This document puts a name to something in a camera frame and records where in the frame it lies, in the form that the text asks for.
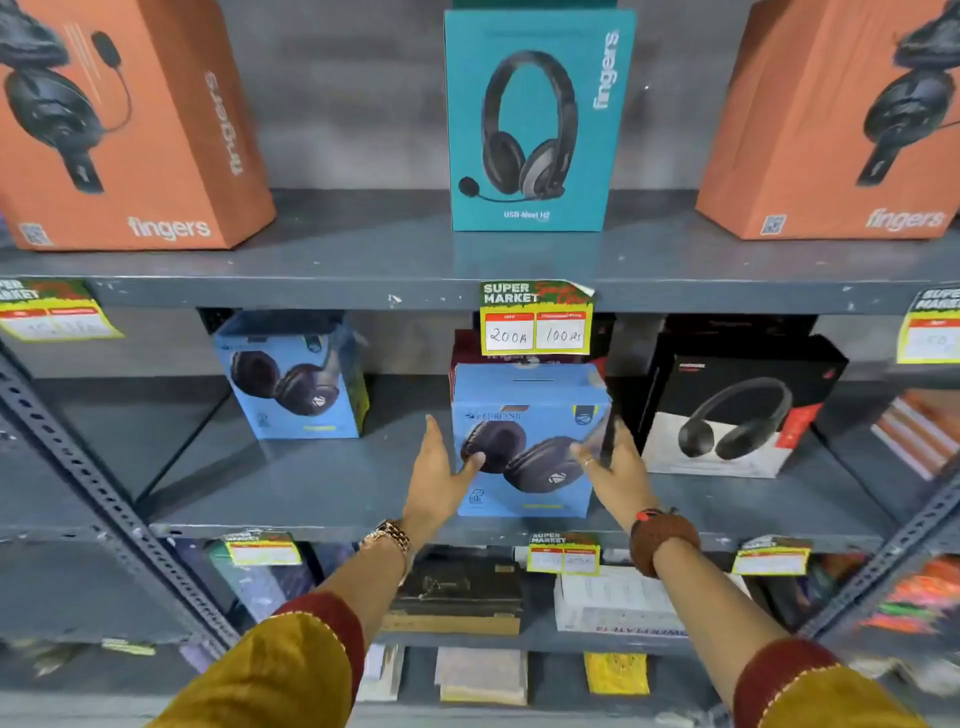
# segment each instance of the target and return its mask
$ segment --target black headphones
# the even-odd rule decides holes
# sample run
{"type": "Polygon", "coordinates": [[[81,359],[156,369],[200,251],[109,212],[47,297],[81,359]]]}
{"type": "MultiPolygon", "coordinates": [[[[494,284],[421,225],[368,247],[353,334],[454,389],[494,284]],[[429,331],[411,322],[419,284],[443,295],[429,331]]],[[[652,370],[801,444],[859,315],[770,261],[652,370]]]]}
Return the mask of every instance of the black headphones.
{"type": "Polygon", "coordinates": [[[793,407],[793,394],[779,379],[771,376],[746,379],[720,390],[697,407],[677,433],[677,442],[681,452],[687,457],[700,457],[715,449],[717,457],[721,460],[736,460],[760,449],[777,431],[791,407],[793,407]],[[774,413],[770,417],[750,420],[735,427],[721,437],[714,448],[713,428],[707,423],[707,415],[721,402],[741,392],[771,388],[780,390],[780,404],[777,405],[774,413]]]}
{"type": "MultiPolygon", "coordinates": [[[[320,352],[319,336],[305,336],[307,348],[320,352]]],[[[230,380],[245,395],[276,400],[284,409],[302,417],[317,417],[340,396],[340,363],[331,347],[323,366],[298,364],[285,375],[266,352],[236,352],[230,360],[230,380]]]]}
{"type": "MultiPolygon", "coordinates": [[[[78,47],[86,48],[79,25],[68,24],[66,32],[78,47]]],[[[127,96],[126,116],[114,127],[101,124],[79,86],[50,70],[70,62],[66,45],[53,29],[20,10],[17,0],[0,0],[0,64],[13,69],[4,81],[13,118],[34,139],[60,152],[77,189],[97,194],[104,187],[89,150],[105,134],[118,132],[130,123],[133,102],[113,41],[97,31],[90,35],[90,42],[104,65],[116,71],[127,96]]]]}
{"type": "Polygon", "coordinates": [[[956,90],[947,70],[960,66],[960,0],[948,0],[940,17],[902,38],[894,63],[911,70],[884,88],[867,112],[863,132],[876,147],[857,186],[881,184],[903,147],[954,126],[941,124],[956,90]]]}
{"type": "MultiPolygon", "coordinates": [[[[596,407],[581,404],[574,407],[577,425],[588,425],[596,407]]],[[[588,435],[586,441],[603,435],[607,418],[603,418],[588,435]]],[[[527,447],[527,434],[512,420],[484,420],[472,429],[460,447],[460,457],[468,458],[483,452],[481,473],[502,474],[508,483],[521,493],[552,493],[572,483],[584,474],[577,459],[570,454],[570,446],[579,442],[572,437],[551,437],[527,447]]]]}
{"type": "Polygon", "coordinates": [[[517,51],[501,61],[487,84],[480,124],[483,168],[487,179],[503,194],[520,192],[523,197],[518,200],[484,197],[480,194],[480,185],[472,177],[460,180],[457,186],[461,193],[492,203],[555,200],[564,194],[564,180],[577,142],[577,101],[573,83],[557,59],[542,51],[517,51]],[[503,92],[514,72],[525,63],[532,63],[546,74],[557,97],[557,136],[541,143],[530,157],[523,155],[516,139],[500,131],[503,92]]]}

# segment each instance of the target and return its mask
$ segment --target maroon cuff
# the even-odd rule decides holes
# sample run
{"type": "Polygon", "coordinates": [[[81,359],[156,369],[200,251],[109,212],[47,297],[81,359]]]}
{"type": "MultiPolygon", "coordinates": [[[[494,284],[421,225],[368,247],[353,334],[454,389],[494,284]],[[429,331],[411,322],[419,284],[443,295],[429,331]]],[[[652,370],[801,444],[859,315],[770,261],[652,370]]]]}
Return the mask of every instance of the maroon cuff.
{"type": "Polygon", "coordinates": [[[767,707],[802,673],[837,665],[828,649],[792,637],[761,649],[736,681],[733,692],[733,725],[756,728],[767,707]]]}
{"type": "Polygon", "coordinates": [[[350,704],[356,700],[363,677],[363,663],[366,656],[363,642],[363,627],[360,620],[343,599],[330,592],[311,592],[291,599],[274,612],[274,616],[289,612],[306,612],[333,630],[340,640],[350,662],[350,704]]]}

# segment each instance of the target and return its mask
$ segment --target gold watch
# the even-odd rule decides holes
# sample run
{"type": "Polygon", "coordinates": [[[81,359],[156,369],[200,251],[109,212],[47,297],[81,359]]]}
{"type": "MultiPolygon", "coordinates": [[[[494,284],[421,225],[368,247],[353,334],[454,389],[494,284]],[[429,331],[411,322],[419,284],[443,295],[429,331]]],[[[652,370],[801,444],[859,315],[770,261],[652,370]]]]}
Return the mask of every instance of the gold watch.
{"type": "Polygon", "coordinates": [[[400,528],[400,522],[389,520],[382,522],[370,535],[366,536],[364,540],[360,542],[360,548],[367,548],[380,539],[390,539],[399,549],[404,562],[406,562],[406,568],[403,570],[403,577],[406,578],[414,565],[415,554],[413,547],[410,545],[410,537],[400,528]]]}

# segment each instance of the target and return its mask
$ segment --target brown bracelet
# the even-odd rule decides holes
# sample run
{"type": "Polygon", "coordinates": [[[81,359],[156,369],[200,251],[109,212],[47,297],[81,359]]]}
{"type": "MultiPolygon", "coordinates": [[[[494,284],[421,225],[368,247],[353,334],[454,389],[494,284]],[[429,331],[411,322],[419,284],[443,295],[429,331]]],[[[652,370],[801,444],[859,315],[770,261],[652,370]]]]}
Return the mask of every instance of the brown bracelet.
{"type": "Polygon", "coordinates": [[[664,541],[683,539],[700,550],[700,534],[693,523],[675,513],[663,513],[646,521],[637,521],[630,529],[630,557],[636,570],[656,579],[654,554],[664,541]]]}

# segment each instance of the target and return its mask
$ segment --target blue headphone box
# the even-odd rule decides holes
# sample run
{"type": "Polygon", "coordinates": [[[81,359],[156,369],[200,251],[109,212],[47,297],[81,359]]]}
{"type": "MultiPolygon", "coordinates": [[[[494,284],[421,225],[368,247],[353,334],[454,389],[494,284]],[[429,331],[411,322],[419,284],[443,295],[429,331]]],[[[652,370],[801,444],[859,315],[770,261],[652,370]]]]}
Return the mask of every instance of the blue headphone box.
{"type": "Polygon", "coordinates": [[[360,436],[370,400],[342,312],[240,311],[213,339],[258,440],[360,436]]]}
{"type": "Polygon", "coordinates": [[[447,11],[456,231],[601,231],[636,16],[447,11]]]}
{"type": "Polygon", "coordinates": [[[600,456],[611,400],[593,364],[458,364],[453,444],[484,452],[461,516],[583,518],[593,487],[572,443],[600,456]]]}

